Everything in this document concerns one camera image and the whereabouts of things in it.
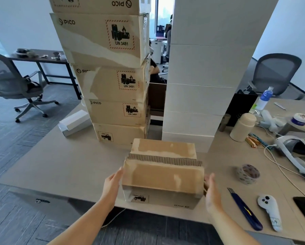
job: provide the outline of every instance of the plastic bottle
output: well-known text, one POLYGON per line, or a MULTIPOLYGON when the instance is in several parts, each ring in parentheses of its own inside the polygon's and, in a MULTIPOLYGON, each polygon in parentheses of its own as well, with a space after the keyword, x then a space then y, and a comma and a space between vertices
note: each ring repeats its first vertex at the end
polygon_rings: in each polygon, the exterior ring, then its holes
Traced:
POLYGON ((268 90, 265 90, 262 94, 262 96, 259 98, 257 105, 256 105, 256 110, 263 110, 269 101, 269 99, 273 95, 273 89, 274 87, 269 87, 268 90))
POLYGON ((230 133, 230 137, 237 142, 243 142, 252 131, 256 121, 257 118, 253 114, 242 114, 242 116, 237 120, 232 132, 230 133))

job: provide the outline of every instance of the blue box cutter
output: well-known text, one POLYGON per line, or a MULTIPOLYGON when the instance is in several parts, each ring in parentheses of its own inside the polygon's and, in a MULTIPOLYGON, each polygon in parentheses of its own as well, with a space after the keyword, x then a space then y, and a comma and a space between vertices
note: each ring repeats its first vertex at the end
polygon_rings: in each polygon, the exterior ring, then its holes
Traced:
POLYGON ((256 218, 256 216, 253 214, 253 212, 249 209, 249 207, 243 202, 243 200, 237 195, 232 188, 227 188, 234 201, 236 202, 237 206, 240 208, 241 212, 244 214, 248 222, 250 223, 251 227, 253 227, 254 230, 260 231, 263 229, 262 224, 260 221, 256 218))

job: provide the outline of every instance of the stack of white boxes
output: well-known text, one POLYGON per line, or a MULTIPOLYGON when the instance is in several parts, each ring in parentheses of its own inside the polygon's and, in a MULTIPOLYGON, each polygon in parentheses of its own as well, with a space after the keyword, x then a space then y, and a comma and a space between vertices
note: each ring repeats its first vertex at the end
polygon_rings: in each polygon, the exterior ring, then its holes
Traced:
POLYGON ((150 0, 50 0, 100 141, 131 145, 150 122, 150 0))
POLYGON ((163 140, 208 152, 278 0, 175 0, 163 140))

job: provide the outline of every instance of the white vr headset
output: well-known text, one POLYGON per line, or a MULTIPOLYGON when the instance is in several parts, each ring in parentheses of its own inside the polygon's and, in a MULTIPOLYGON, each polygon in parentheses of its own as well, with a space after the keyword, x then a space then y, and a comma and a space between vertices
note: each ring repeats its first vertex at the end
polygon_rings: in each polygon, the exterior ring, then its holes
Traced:
POLYGON ((279 148, 286 157, 293 163, 295 167, 299 170, 299 173, 305 175, 305 161, 298 157, 293 157, 291 152, 287 149, 285 146, 285 142, 288 142, 288 140, 299 140, 305 145, 305 140, 300 139, 296 136, 281 136, 275 139, 275 144, 277 145, 277 148, 279 148))

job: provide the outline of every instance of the mesh chair back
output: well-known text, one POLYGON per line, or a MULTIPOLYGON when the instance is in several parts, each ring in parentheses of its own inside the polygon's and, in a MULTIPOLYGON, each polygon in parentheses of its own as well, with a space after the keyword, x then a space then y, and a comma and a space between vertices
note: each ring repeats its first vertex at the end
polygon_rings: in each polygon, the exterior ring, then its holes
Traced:
POLYGON ((284 53, 272 53, 261 57, 256 65, 252 83, 256 93, 263 93, 273 86, 273 94, 280 95, 288 87, 302 61, 299 57, 284 53))
POLYGON ((0 96, 6 99, 25 98, 28 81, 23 78, 13 62, 0 55, 0 96))

